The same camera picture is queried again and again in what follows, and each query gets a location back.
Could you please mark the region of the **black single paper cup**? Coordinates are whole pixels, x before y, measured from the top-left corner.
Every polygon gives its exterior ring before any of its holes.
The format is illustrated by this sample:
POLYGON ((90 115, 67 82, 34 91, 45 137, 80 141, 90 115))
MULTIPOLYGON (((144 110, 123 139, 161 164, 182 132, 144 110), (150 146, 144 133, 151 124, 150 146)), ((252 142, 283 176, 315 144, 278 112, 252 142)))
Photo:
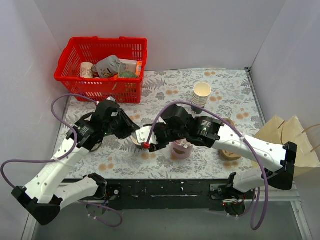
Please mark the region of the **black single paper cup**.
POLYGON ((131 135, 131 140, 137 149, 139 149, 139 150, 147 150, 148 149, 145 146, 146 138, 141 137, 138 133, 133 133, 131 135))

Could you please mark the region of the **white plastic cup lid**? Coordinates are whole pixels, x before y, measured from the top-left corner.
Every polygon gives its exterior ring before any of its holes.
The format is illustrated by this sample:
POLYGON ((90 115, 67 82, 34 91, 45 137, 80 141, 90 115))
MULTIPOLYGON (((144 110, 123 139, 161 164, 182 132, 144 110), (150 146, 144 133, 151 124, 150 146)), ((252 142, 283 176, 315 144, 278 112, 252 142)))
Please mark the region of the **white plastic cup lid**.
POLYGON ((135 132, 133 132, 131 135, 134 139, 137 140, 137 142, 146 142, 150 131, 151 131, 151 126, 144 126, 138 130, 136 130, 135 132))

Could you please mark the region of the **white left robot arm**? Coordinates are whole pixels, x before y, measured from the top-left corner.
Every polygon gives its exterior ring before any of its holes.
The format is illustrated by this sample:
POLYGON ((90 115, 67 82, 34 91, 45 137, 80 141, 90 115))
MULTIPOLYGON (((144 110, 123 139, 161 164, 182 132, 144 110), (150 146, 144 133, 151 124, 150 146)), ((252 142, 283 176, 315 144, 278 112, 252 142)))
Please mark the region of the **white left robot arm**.
POLYGON ((11 194, 45 226, 51 223, 66 206, 87 197, 103 199, 107 181, 96 173, 65 187, 60 184, 73 167, 106 136, 126 139, 139 130, 118 103, 104 100, 95 112, 82 116, 67 133, 51 161, 25 186, 16 186, 11 194))

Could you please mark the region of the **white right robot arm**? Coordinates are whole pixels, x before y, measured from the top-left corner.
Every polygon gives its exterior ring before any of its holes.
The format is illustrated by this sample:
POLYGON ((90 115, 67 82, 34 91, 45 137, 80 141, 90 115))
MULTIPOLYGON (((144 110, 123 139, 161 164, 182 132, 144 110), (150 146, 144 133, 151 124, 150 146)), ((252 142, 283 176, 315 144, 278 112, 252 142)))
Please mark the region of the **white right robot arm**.
POLYGON ((298 146, 266 142, 239 132, 225 119, 209 112, 193 117, 182 102, 167 105, 151 125, 143 146, 150 152, 165 148, 169 143, 187 140, 194 146, 224 150, 240 155, 258 164, 258 169, 232 173, 223 188, 232 199, 251 189, 264 186, 290 190, 293 185, 298 146))

